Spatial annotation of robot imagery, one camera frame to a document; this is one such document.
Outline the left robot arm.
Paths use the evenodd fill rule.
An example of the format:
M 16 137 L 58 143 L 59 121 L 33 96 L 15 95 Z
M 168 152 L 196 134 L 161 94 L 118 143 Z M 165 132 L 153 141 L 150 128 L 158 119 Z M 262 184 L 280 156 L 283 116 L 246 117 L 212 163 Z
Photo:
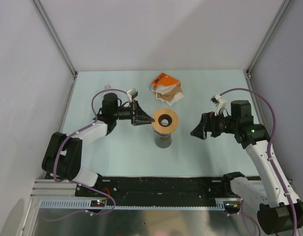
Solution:
M 129 99 L 126 102 L 121 101 L 117 92 L 119 89 L 109 88 L 94 95 L 102 95 L 103 100 L 98 111 L 92 109 L 94 118 L 90 124 L 69 135 L 55 132 L 51 136 L 42 161 L 42 169 L 52 173 L 55 182 L 68 180 L 85 185 L 92 196 L 100 195 L 103 184 L 98 181 L 99 174 L 82 165 L 83 146 L 109 135 L 119 120 L 129 120 L 133 126 L 155 121 L 140 107 L 136 100 L 137 90 L 126 92 Z

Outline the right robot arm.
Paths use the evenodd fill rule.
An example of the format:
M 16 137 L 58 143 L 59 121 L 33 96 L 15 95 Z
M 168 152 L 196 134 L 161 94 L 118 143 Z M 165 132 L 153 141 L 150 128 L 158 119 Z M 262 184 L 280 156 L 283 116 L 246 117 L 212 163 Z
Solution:
M 262 187 L 251 183 L 240 172 L 225 174 L 221 191 L 227 197 L 238 195 L 257 211 L 257 219 L 268 235 L 297 229 L 303 226 L 303 201 L 288 182 L 274 150 L 269 147 L 270 136 L 262 124 L 255 124 L 251 104 L 247 100 L 231 102 L 231 112 L 224 115 L 226 100 L 219 95 L 211 98 L 214 112 L 203 113 L 191 136 L 205 140 L 207 133 L 218 137 L 233 134 L 237 143 L 251 158 Z

